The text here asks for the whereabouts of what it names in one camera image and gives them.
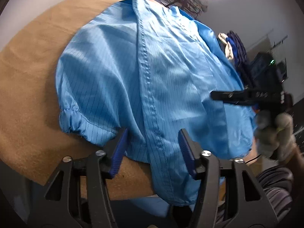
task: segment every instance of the blue shirt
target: blue shirt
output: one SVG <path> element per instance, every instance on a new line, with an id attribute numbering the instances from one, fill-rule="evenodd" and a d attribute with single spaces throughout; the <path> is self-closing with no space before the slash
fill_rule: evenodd
<path id="1" fill-rule="evenodd" d="M 103 146 L 129 129 L 126 155 L 151 165 L 155 192 L 168 203 L 195 203 L 199 181 L 177 140 L 186 128 L 216 156 L 248 153 L 253 112 L 209 97 L 242 82 L 213 31 L 177 7 L 124 0 L 83 26 L 56 71 L 60 127 Z"/>

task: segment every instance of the blue garment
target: blue garment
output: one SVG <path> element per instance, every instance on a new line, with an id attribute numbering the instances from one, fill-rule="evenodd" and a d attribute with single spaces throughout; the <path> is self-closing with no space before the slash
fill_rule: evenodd
<path id="1" fill-rule="evenodd" d="M 231 47 L 232 47 L 232 52 L 233 52 L 233 57 L 234 57 L 234 65 L 235 66 L 238 66 L 239 62 L 238 62 L 238 51 L 237 51 L 237 46 L 235 45 L 234 41 L 227 37 L 226 38 L 226 42 L 229 42 L 231 44 Z"/>
<path id="2" fill-rule="evenodd" d="M 187 172 L 177 140 L 194 141 L 224 159 L 252 144 L 253 111 L 212 101 L 212 90 L 242 82 L 213 31 L 177 7 L 148 0 L 117 2 L 83 26 L 56 71 L 60 127 L 103 146 L 127 127 L 126 155 L 151 165 L 155 192 L 194 204 L 199 181 Z"/>

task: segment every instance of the blue gripper pad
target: blue gripper pad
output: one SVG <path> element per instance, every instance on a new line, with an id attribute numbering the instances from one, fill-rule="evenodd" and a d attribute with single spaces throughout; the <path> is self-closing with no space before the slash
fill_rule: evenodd
<path id="1" fill-rule="evenodd" d="M 186 163 L 188 173 L 195 179 L 196 160 L 200 160 L 200 155 L 197 153 L 197 150 L 194 150 L 196 147 L 194 141 L 191 140 L 188 132 L 184 128 L 178 132 L 178 144 Z"/>
<path id="2" fill-rule="evenodd" d="M 121 161 L 127 149 L 128 130 L 126 128 L 120 128 L 116 137 L 108 141 L 103 150 L 107 153 L 106 161 L 109 168 L 106 172 L 109 174 L 109 178 L 112 179 L 119 171 Z"/>

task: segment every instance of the gray glove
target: gray glove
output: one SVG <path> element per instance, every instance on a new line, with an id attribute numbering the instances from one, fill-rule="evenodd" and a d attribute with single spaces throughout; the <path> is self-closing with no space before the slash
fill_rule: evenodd
<path id="1" fill-rule="evenodd" d="M 284 161 L 296 147 L 293 135 L 293 119 L 286 113 L 275 119 L 277 129 L 271 127 L 270 112 L 261 111 L 255 117 L 257 129 L 254 136 L 257 141 L 257 152 L 268 158 L 278 149 L 278 160 Z"/>

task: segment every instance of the metal screw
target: metal screw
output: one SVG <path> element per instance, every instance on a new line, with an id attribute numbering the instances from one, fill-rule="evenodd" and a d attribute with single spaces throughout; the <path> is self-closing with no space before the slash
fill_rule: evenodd
<path id="1" fill-rule="evenodd" d="M 98 150 L 98 151 L 96 151 L 95 154 L 96 154 L 96 156 L 103 156 L 106 154 L 106 152 L 104 150 Z"/>
<path id="2" fill-rule="evenodd" d="M 72 157 L 71 156 L 65 156 L 63 159 L 62 159 L 63 162 L 67 163 L 67 162 L 70 162 L 72 161 Z"/>
<path id="3" fill-rule="evenodd" d="M 212 155 L 212 153 L 210 151 L 204 150 L 204 151 L 202 151 L 202 155 L 204 157 L 210 157 Z"/>
<path id="4" fill-rule="evenodd" d="M 244 163 L 244 160 L 242 158 L 235 158 L 234 161 L 239 164 Z"/>

